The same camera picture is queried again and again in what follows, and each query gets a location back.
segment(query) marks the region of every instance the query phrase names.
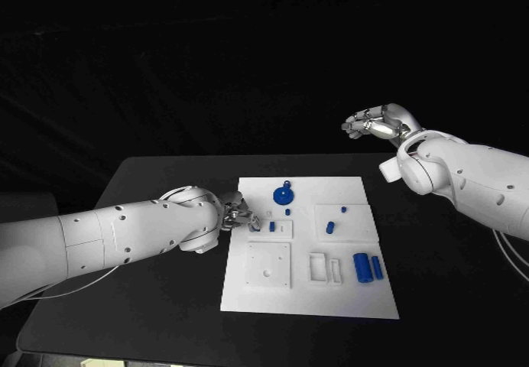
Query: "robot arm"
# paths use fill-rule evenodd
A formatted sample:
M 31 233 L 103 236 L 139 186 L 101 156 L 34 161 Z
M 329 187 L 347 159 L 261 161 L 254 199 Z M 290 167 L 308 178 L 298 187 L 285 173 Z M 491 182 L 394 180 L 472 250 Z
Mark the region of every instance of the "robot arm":
M 397 156 L 381 164 L 388 182 L 401 178 L 420 195 L 450 199 L 459 212 L 529 240 L 529 158 L 421 128 L 397 104 L 358 112 L 342 129 L 351 138 L 391 140 Z
M 243 223 L 260 230 L 241 193 L 221 200 L 189 186 L 161 200 L 0 224 L 0 309 L 50 284 L 175 247 L 205 253 L 220 231 Z

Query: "blue object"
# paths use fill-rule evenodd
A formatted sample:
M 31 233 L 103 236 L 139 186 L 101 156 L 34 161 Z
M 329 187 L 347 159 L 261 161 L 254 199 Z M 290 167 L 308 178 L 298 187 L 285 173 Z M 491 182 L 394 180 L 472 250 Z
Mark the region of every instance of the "blue object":
M 290 181 L 285 181 L 283 187 L 274 191 L 274 202 L 279 205 L 289 205 L 295 200 L 295 192 L 290 190 Z
M 329 234 L 334 233 L 334 231 L 335 231 L 335 222 L 328 223 L 328 230 L 326 231 L 328 231 Z
M 377 279 L 384 279 L 381 262 L 378 261 L 378 256 L 372 256 L 372 270 L 375 271 Z
M 370 265 L 368 254 L 364 252 L 355 254 L 354 260 L 355 260 L 358 281 L 361 283 L 372 282 L 372 267 Z

